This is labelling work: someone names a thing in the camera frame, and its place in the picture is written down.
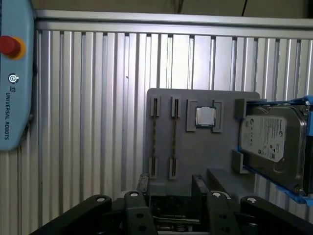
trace blue bracket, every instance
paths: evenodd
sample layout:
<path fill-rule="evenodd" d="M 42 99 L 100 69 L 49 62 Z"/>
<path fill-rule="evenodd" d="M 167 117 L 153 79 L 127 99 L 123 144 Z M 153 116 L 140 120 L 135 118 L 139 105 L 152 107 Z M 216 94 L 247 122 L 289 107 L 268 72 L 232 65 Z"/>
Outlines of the blue bracket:
<path fill-rule="evenodd" d="M 298 204 L 307 204 L 309 207 L 313 206 L 313 198 L 299 196 L 295 194 L 294 192 L 291 192 L 288 189 L 283 188 L 281 186 L 276 185 L 276 188 L 279 191 L 284 192 L 289 198 L 291 198 L 293 201 L 295 201 Z"/>
<path fill-rule="evenodd" d="M 16 148 L 29 122 L 34 54 L 34 15 L 30 0 L 2 0 L 1 36 L 20 39 L 25 54 L 0 59 L 0 150 Z"/>

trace screw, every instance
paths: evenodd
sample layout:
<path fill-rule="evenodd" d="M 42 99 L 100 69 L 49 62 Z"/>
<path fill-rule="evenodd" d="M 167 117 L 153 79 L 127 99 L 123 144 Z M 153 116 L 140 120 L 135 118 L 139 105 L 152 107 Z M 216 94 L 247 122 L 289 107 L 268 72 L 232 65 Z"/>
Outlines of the screw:
<path fill-rule="evenodd" d="M 215 196 L 215 197 L 220 197 L 221 196 L 218 192 L 215 192 L 212 195 Z"/>
<path fill-rule="evenodd" d="M 103 202 L 103 201 L 105 201 L 106 199 L 104 198 L 104 197 L 98 197 L 97 198 L 97 202 Z"/>
<path fill-rule="evenodd" d="M 252 202 L 252 203 L 256 203 L 256 202 L 257 202 L 257 200 L 256 200 L 255 198 L 253 198 L 253 197 L 249 197 L 249 198 L 247 199 L 247 201 L 248 201 L 248 202 Z"/>

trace red emergency stop button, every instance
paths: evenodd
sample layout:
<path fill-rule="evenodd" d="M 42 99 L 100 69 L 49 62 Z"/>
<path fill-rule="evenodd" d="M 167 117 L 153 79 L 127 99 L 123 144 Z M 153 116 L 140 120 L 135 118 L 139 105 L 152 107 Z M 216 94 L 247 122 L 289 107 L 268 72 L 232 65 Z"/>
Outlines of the red emergency stop button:
<path fill-rule="evenodd" d="M 21 51 L 21 44 L 10 36 L 0 36 L 0 52 L 6 56 L 15 57 Z"/>

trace gray fixture board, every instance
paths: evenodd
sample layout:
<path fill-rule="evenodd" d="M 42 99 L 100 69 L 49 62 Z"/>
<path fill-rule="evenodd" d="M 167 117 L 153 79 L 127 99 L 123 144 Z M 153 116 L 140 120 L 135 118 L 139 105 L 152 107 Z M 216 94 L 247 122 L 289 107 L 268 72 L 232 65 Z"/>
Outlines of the gray fixture board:
<path fill-rule="evenodd" d="M 259 99 L 254 92 L 205 90 L 150 89 L 147 93 L 144 172 L 151 173 L 155 115 L 156 177 L 151 179 L 152 195 L 190 195 L 191 175 L 201 174 L 208 180 L 206 169 L 223 168 L 231 171 L 232 150 L 238 146 L 240 123 L 234 118 L 235 100 Z M 179 101 L 176 134 L 176 177 L 170 175 L 173 152 L 173 99 Z M 216 103 L 218 128 L 198 128 L 195 125 L 196 107 Z"/>

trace gray block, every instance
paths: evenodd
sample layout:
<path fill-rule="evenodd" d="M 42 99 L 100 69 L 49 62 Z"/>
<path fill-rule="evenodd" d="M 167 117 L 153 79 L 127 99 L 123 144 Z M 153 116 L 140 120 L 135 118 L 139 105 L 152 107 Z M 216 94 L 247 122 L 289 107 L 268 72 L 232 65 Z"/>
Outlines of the gray block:
<path fill-rule="evenodd" d="M 239 174 L 249 174 L 250 172 L 244 169 L 244 155 L 237 150 L 231 152 L 231 168 Z"/>
<path fill-rule="evenodd" d="M 266 101 L 266 99 L 250 99 L 240 98 L 235 99 L 235 112 L 234 117 L 237 119 L 243 119 L 246 117 L 246 104 L 248 102 Z"/>

